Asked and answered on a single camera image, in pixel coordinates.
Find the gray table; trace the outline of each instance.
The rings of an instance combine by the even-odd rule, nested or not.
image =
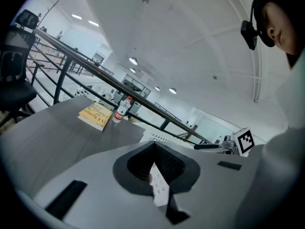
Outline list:
[[[90,155],[138,143],[144,129],[109,120],[99,131],[77,118],[92,104],[84,96],[44,109],[0,136],[4,166],[14,186],[33,197],[49,180]]]

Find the ceiling light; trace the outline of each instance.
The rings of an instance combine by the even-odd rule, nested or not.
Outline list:
[[[90,24],[92,24],[92,25],[95,25],[95,26],[99,26],[97,23],[95,23],[95,22],[92,22],[92,21],[88,21]]]
[[[137,60],[137,58],[135,58],[135,57],[129,58],[129,61],[130,61],[131,63],[133,63],[134,65],[138,65],[138,60]]]
[[[79,19],[79,20],[82,20],[81,16],[77,16],[77,15],[75,15],[75,14],[73,14],[72,17],[75,17],[75,18],[77,18],[77,19]]]
[[[171,93],[173,93],[173,94],[177,94],[177,90],[175,89],[175,88],[170,88],[170,91],[171,91]]]

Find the black headset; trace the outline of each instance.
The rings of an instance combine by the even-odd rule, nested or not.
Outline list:
[[[253,16],[253,3],[251,6],[251,14],[250,14],[250,21],[243,21],[242,26],[240,28],[240,32],[244,37],[246,43],[248,44],[249,48],[254,50],[257,44],[257,36],[258,31],[256,31],[252,24],[252,16]]]

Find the metal railing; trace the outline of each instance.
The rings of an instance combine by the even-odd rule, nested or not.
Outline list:
[[[74,61],[77,64],[79,64],[81,67],[86,69],[88,72],[92,73],[96,77],[100,78],[101,80],[103,80],[104,82],[109,84],[110,86],[112,86],[112,87],[116,88],[117,90],[119,90],[120,92],[122,92],[122,93],[124,93],[124,94],[126,94],[126,95],[128,95],[130,97],[132,97],[133,100],[139,102],[144,107],[146,107],[149,110],[155,112],[156,114],[158,114],[159,116],[164,118],[165,121],[162,123],[162,125],[160,127],[158,127],[156,125],[153,125],[153,124],[147,122],[146,120],[140,118],[139,116],[137,116],[137,115],[135,115],[135,114],[133,114],[133,113],[131,113],[129,111],[126,112],[127,116],[131,116],[131,117],[139,120],[140,122],[143,122],[143,123],[145,123],[145,124],[147,124],[149,126],[152,126],[152,127],[156,128],[156,129],[158,129],[160,131],[163,131],[163,132],[165,132],[165,133],[167,133],[169,135],[172,135],[172,136],[174,136],[176,138],[179,138],[179,139],[181,139],[181,140],[183,140],[185,142],[196,144],[196,143],[193,143],[193,142],[191,142],[189,140],[186,140],[186,139],[184,139],[184,138],[182,138],[180,136],[177,136],[177,135],[175,135],[173,133],[170,133],[170,132],[165,130],[166,126],[169,123],[173,123],[174,125],[180,127],[181,129],[183,129],[187,133],[190,133],[193,136],[195,136],[195,137],[205,141],[204,137],[202,137],[201,135],[196,133],[194,130],[190,129],[188,126],[184,125],[182,122],[177,120],[175,117],[172,117],[168,113],[162,111],[159,107],[155,106],[153,103],[149,102],[148,100],[146,100],[145,98],[143,98],[142,96],[140,96],[139,94],[137,94],[136,92],[134,92],[133,90],[131,90],[130,88],[125,86],[124,84],[122,84],[121,82],[119,82],[116,79],[114,79],[111,75],[107,74],[105,71],[101,70],[99,67],[97,67],[96,65],[94,65],[90,61],[88,61],[85,58],[83,58],[82,55],[78,55],[74,50],[71,49],[71,47],[67,47],[62,42],[58,41],[57,39],[51,37],[50,35],[46,34],[45,32],[43,32],[41,30],[35,29],[34,32],[37,35],[39,35],[41,38],[43,38],[45,41],[47,41],[50,45],[55,47],[56,50],[60,51],[61,53],[63,53],[66,56],[66,60],[65,60],[65,62],[63,64],[63,67],[61,68],[55,62],[53,62],[48,57],[48,55],[45,54],[39,47],[37,47],[36,45],[33,46],[41,55],[43,55],[45,57],[45,59],[49,63],[51,63],[58,71],[61,72],[57,82],[55,82],[50,76],[48,76],[48,74],[46,73],[46,71],[43,68],[43,65],[37,63],[35,68],[34,68],[34,71],[32,71],[31,68],[27,66],[27,69],[32,74],[32,81],[31,81],[32,85],[34,83],[34,80],[36,80],[37,83],[39,85],[41,85],[41,87],[44,90],[46,90],[46,87],[43,86],[42,82],[39,81],[37,79],[37,77],[36,77],[36,73],[37,73],[38,69],[40,71],[42,71],[56,85],[55,94],[52,94],[48,90],[46,90],[46,92],[54,99],[53,104],[57,104],[59,102],[59,95],[60,95],[61,91],[66,93],[71,98],[74,97],[74,95],[72,95],[71,93],[69,93],[69,91],[67,91],[66,89],[64,89],[62,87],[63,80],[67,76],[68,78],[70,78],[72,81],[74,81],[76,84],[81,86],[83,89],[85,89],[89,93],[93,94],[94,96],[96,96],[100,100],[102,100],[103,102],[105,102],[105,103],[109,104],[110,106],[114,107],[114,110],[116,110],[118,108],[118,105],[116,103],[111,102],[108,99],[102,97],[97,92],[95,92],[91,88],[87,87],[86,85],[82,84],[80,81],[78,81],[72,75],[70,75],[68,73],[68,68],[70,67],[71,62]],[[38,94],[38,96],[43,100],[44,103],[47,104],[47,101],[42,97],[41,94]]]
[[[70,46],[64,44],[63,42],[61,42],[63,45],[69,47],[71,50],[73,50],[75,53],[79,54],[80,56],[82,56],[83,58],[85,58],[87,61],[89,62],[92,62],[92,63],[95,63],[94,60],[92,60],[91,58],[87,57],[86,55],[84,55],[83,53],[75,50],[74,48],[71,48]],[[45,48],[48,48],[49,51],[48,52],[44,52],[45,55],[49,56],[49,57],[53,57],[53,58],[56,58],[58,61],[59,61],[59,66],[61,67],[62,65],[64,65],[65,61],[66,61],[66,56],[64,54],[62,54],[59,50],[57,50],[56,48],[54,47],[51,47],[45,43],[42,43],[40,40],[39,41],[36,41],[35,42],[35,45],[37,47],[39,47],[41,49],[41,47],[45,47]],[[38,51],[36,48],[32,48],[31,49],[31,52],[33,53],[40,53],[40,51]],[[48,60],[43,60],[43,59],[35,59],[36,61],[38,62],[45,62],[45,63],[49,63]],[[100,69],[102,71],[105,71],[107,74],[113,76],[113,72],[107,70],[106,68],[104,68],[103,66],[99,65]],[[56,73],[59,72],[58,69],[56,68],[47,68],[45,67],[46,70],[56,70]],[[70,65],[70,68],[68,69],[69,72],[71,73],[77,73],[78,75],[80,74],[83,74],[83,75],[89,75],[89,76],[94,76],[94,74],[92,73],[89,73],[86,69],[84,69],[83,67],[81,67],[80,65],[78,65],[76,62],[71,62],[71,65]]]
[[[160,109],[162,109],[164,112],[168,113],[169,115],[171,115],[172,117],[174,117],[175,119],[179,120],[180,122],[182,122],[181,119],[179,119],[178,117],[174,116],[171,112],[169,112],[168,110],[166,110],[165,108],[163,108],[160,104],[158,104],[157,102],[154,103],[154,105],[156,105],[157,107],[159,107]]]

